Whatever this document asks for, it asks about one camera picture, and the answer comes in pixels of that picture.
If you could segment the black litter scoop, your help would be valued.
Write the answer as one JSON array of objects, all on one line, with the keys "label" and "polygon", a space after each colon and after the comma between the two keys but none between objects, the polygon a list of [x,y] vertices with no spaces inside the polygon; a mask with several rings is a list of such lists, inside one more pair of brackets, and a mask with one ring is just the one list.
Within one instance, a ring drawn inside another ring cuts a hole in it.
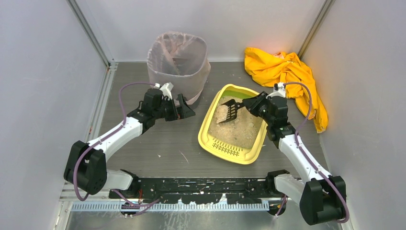
[{"label": "black litter scoop", "polygon": [[244,107],[243,102],[237,102],[235,99],[231,99],[218,107],[219,115],[217,123],[227,123],[237,118],[237,112],[240,108]]}]

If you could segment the yellow litter box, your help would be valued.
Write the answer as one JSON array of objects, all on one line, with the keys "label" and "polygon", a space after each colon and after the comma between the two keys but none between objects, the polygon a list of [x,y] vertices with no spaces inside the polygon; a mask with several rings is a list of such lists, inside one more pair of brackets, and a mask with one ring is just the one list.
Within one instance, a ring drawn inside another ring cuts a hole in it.
[{"label": "yellow litter box", "polygon": [[266,138],[266,123],[251,115],[247,109],[237,112],[236,120],[218,123],[224,109],[220,105],[230,99],[241,102],[258,92],[233,84],[225,85],[214,97],[198,133],[200,146],[223,160],[238,164],[251,164],[259,156]]}]

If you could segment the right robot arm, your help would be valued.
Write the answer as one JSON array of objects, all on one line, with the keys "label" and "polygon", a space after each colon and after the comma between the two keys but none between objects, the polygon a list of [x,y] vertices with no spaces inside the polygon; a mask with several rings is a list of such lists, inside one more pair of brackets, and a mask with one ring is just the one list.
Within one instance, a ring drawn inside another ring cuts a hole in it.
[{"label": "right robot arm", "polygon": [[265,92],[244,99],[243,106],[267,124],[268,137],[289,159],[302,179],[276,175],[274,188],[299,205],[308,225],[337,221],[345,223],[350,214],[346,203],[346,184],[341,176],[325,170],[307,150],[298,130],[288,121],[287,99]]}]

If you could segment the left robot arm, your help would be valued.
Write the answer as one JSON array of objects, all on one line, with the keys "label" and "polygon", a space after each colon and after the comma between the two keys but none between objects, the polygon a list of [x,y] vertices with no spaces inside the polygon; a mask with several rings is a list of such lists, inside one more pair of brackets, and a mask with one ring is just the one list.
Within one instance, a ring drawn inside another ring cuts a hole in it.
[{"label": "left robot arm", "polygon": [[117,192],[137,192],[138,178],[126,171],[107,169],[107,161],[129,141],[148,131],[158,119],[176,121],[195,116],[182,94],[175,104],[170,90],[149,89],[139,106],[128,113],[117,126],[89,142],[77,141],[70,150],[64,171],[64,179],[88,195],[95,195],[103,189]]}]

